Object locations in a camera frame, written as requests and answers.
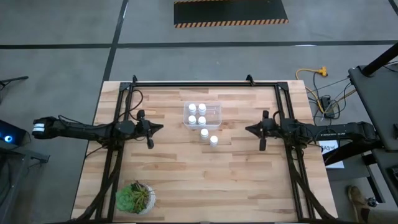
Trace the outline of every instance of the clear plastic container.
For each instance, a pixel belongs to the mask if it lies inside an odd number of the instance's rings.
[[[189,104],[195,104],[197,107],[199,104],[204,103],[206,105],[206,114],[204,117],[206,118],[206,125],[201,126],[198,124],[189,124],[188,122],[188,117],[190,116],[189,113]],[[198,118],[200,117],[199,113],[196,113],[195,117]],[[219,126],[221,125],[222,119],[221,119],[221,103],[220,102],[214,102],[214,103],[205,103],[205,102],[185,102],[184,103],[184,116],[183,116],[183,122],[186,125],[187,128],[189,129],[209,129],[209,130],[214,130],[218,129]]]

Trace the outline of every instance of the succulent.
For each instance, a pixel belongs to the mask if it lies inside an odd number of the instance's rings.
[[[148,190],[135,182],[116,192],[116,208],[124,212],[140,213],[146,208],[148,199]]]

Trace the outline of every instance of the potted plant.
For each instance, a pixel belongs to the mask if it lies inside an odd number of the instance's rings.
[[[136,181],[116,192],[116,208],[123,212],[146,214],[155,206],[152,187]]]

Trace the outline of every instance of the small white bottle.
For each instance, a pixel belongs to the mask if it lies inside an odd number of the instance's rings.
[[[204,116],[206,114],[206,105],[204,103],[199,104],[198,111],[200,116]]]
[[[210,137],[210,145],[211,146],[215,147],[215,146],[217,146],[217,143],[218,143],[218,137],[217,136]]]
[[[200,137],[203,140],[206,140],[209,136],[209,131],[206,128],[203,128],[202,130],[200,130]]]
[[[189,109],[189,114],[190,114],[190,115],[195,115],[195,114],[197,113],[197,107],[196,107],[195,104],[193,104],[193,103],[191,103],[191,104],[188,106],[188,109]]]
[[[197,123],[197,118],[194,115],[191,115],[188,117],[188,123],[189,124],[196,124]]]
[[[199,117],[198,124],[202,127],[206,126],[206,118],[204,116]]]

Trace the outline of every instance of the wooden plank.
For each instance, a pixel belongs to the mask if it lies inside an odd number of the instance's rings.
[[[112,121],[120,82],[105,82],[95,123]],[[311,123],[312,114],[302,81],[289,81],[295,117]],[[284,143],[268,139],[267,150],[258,150],[257,137],[244,127],[258,123],[262,111],[277,111],[275,93],[268,87],[140,88],[153,123],[164,124],[149,150],[146,142],[125,144],[119,188],[138,180],[149,184],[157,196],[156,207],[146,215],[116,211],[114,222],[294,222],[294,209]],[[134,106],[140,95],[133,97]],[[183,104],[220,101],[223,122],[210,135],[217,147],[200,139],[199,130],[182,123]],[[88,152],[98,144],[89,144]],[[79,216],[99,191],[106,150],[85,161],[72,217]],[[336,217],[325,165],[317,147],[305,149],[310,188],[320,203]],[[305,211],[304,196],[300,196]]]

